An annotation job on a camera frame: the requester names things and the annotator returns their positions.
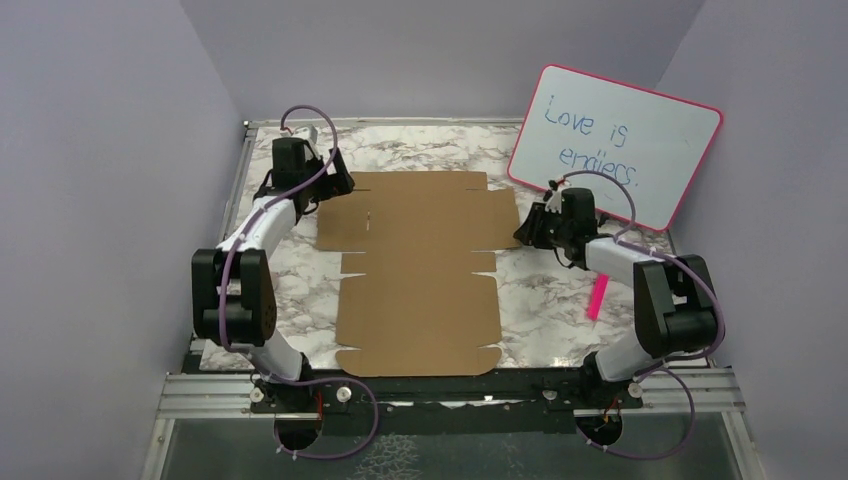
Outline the brown cardboard box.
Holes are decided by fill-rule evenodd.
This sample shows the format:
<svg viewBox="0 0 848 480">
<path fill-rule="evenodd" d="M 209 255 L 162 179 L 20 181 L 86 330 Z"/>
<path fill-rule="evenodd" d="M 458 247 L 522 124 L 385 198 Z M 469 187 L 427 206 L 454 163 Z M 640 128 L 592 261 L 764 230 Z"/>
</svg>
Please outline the brown cardboard box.
<svg viewBox="0 0 848 480">
<path fill-rule="evenodd" d="M 341 254 L 336 359 L 359 377 L 474 376 L 498 364 L 496 254 L 516 246 L 514 191 L 483 172 L 358 172 L 318 211 Z"/>
</svg>

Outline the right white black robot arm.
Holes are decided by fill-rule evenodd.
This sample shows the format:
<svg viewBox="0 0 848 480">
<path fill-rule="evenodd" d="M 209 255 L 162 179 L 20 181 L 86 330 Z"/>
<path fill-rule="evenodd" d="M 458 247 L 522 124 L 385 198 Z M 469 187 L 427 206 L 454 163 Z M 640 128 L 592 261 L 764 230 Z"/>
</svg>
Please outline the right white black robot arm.
<svg viewBox="0 0 848 480">
<path fill-rule="evenodd" d="M 633 291 L 632 330 L 588 354 L 579 368 L 577 393 L 589 406 L 604 405 L 668 360 L 705 354 L 723 338 L 704 259 L 666 255 L 600 232 L 586 188 L 551 188 L 513 236 L 524 246 L 553 251 L 566 268 L 605 275 Z"/>
</svg>

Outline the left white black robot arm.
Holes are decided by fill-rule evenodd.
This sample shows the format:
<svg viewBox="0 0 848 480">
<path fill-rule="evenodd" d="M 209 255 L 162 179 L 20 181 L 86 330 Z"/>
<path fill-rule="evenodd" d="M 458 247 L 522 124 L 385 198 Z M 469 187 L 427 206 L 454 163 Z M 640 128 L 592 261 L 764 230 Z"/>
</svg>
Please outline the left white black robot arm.
<svg viewBox="0 0 848 480">
<path fill-rule="evenodd" d="M 354 186 L 338 147 L 323 158 L 308 139 L 278 138 L 246 219 L 191 259 L 195 335 L 247 359 L 264 381 L 277 384 L 276 396 L 290 410 L 309 406 L 315 386 L 305 355 L 277 331 L 270 257 L 303 217 Z"/>
</svg>

